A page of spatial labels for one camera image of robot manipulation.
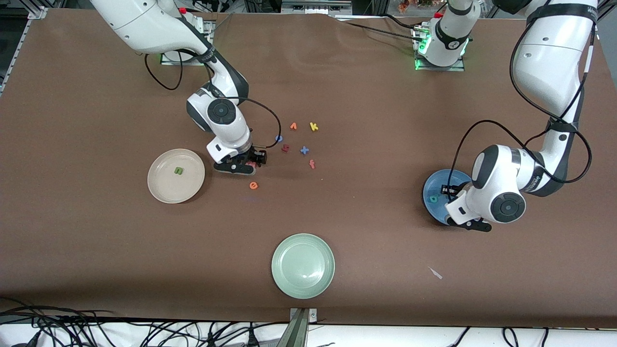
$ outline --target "white plate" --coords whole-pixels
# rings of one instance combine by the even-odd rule
[[[204,178],[204,162],[197,153],[188,149],[172,149],[161,154],[150,166],[148,189],[157,200],[177,204],[195,195]]]

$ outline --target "metal bracket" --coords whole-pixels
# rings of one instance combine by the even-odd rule
[[[197,21],[197,24],[195,25],[195,29],[197,29],[198,32],[202,33],[204,37],[208,40],[208,42],[213,43],[214,42],[214,30],[217,27],[217,21],[216,20],[204,20],[202,18],[198,18],[198,19],[199,20]],[[161,65],[180,65],[180,61],[177,60],[177,57],[176,59],[171,60],[169,59],[169,57],[167,57],[166,54],[161,54],[160,64]],[[203,65],[202,63],[195,61],[195,60],[189,61],[189,62],[183,62],[182,64],[183,65]]]
[[[2,80],[2,84],[0,84],[0,96],[2,96],[2,92],[6,87],[6,83],[9,81],[10,73],[13,71],[13,66],[15,65],[15,61],[17,61],[17,55],[22,50],[23,41],[26,40],[26,34],[30,29],[30,25],[32,24],[32,19],[26,23],[26,27],[23,29],[22,37],[19,38],[19,43],[17,44],[17,48],[15,49],[15,53],[13,53],[13,58],[10,60],[9,68],[6,70],[6,76]]]
[[[456,63],[451,66],[441,67],[431,64],[422,54],[420,54],[419,51],[424,49],[424,45],[427,44],[429,40],[429,22],[423,22],[421,25],[416,25],[413,29],[411,29],[411,33],[413,37],[422,39],[422,41],[413,42],[413,57],[415,59],[416,70],[465,71],[465,65],[462,57],[459,57]]]
[[[294,314],[299,309],[290,309],[289,310],[289,320],[294,318]],[[317,309],[308,309],[308,322],[315,323],[317,321]]]
[[[47,7],[35,6],[28,7],[28,19],[43,19],[47,15]]]
[[[276,347],[304,347],[309,334],[310,309],[295,309],[293,318],[276,344]]]

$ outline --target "green plate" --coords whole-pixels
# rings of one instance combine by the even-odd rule
[[[292,298],[314,298],[326,290],[334,277],[332,250],[315,235],[291,235],[274,252],[272,277],[278,288]]]

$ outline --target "metal frame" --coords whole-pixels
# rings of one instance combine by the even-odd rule
[[[17,55],[19,55],[19,52],[22,50],[23,42],[24,40],[26,40],[26,34],[28,33],[31,24],[32,19],[28,19],[28,23],[26,23],[26,27],[23,29],[22,37],[19,38],[19,43],[17,44],[17,48],[15,49],[13,58],[10,60],[9,68],[6,70],[6,76],[4,76],[4,79],[2,80],[2,85],[0,85],[0,96],[2,96],[2,93],[4,92],[4,88],[6,87],[6,83],[8,82],[10,77],[10,73],[11,71],[13,71],[13,66],[15,65],[15,61],[17,60]]]
[[[296,309],[276,347],[304,347],[309,333],[309,320],[310,309]]]
[[[257,2],[256,0],[244,0],[244,5],[246,6],[246,12],[257,13],[263,12],[259,5],[263,4],[263,1]]]
[[[198,24],[197,26],[195,26],[195,29],[197,29],[197,31],[199,31],[200,33],[202,33],[204,35],[204,37],[208,40],[208,42],[214,44],[214,31],[217,29],[217,21],[216,20],[205,20],[202,19],[200,21],[200,24]],[[165,54],[161,54],[160,55],[160,64],[161,65],[180,65],[179,61],[174,61],[169,59]],[[183,65],[203,65],[202,63],[198,62],[198,61],[189,61],[189,62],[183,62]]]
[[[64,7],[65,0],[19,0],[28,11],[28,19],[43,19],[49,7]]]
[[[386,13],[387,7],[390,5],[390,0],[373,0],[372,15]]]

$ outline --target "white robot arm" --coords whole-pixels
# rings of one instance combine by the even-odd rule
[[[596,0],[496,0],[495,5],[528,16],[513,60],[513,77],[553,117],[542,150],[533,152],[537,161],[523,149],[489,146],[476,158],[472,182],[459,187],[456,198],[445,205],[448,224],[483,231],[485,227],[476,228],[483,223],[480,219],[509,223],[523,215],[526,203],[521,192],[547,196],[563,186],[584,97],[579,61],[597,20]]]
[[[246,79],[191,24],[191,14],[180,14],[173,0],[91,0],[109,27],[135,51],[159,54],[182,51],[214,71],[186,102],[186,110],[214,140],[207,145],[216,170],[252,175],[266,163],[265,151],[256,151],[251,131],[238,104],[249,95]]]
[[[428,22],[429,35],[426,42],[420,45],[418,53],[433,65],[451,66],[463,54],[478,18],[478,0],[449,0],[444,16]]]

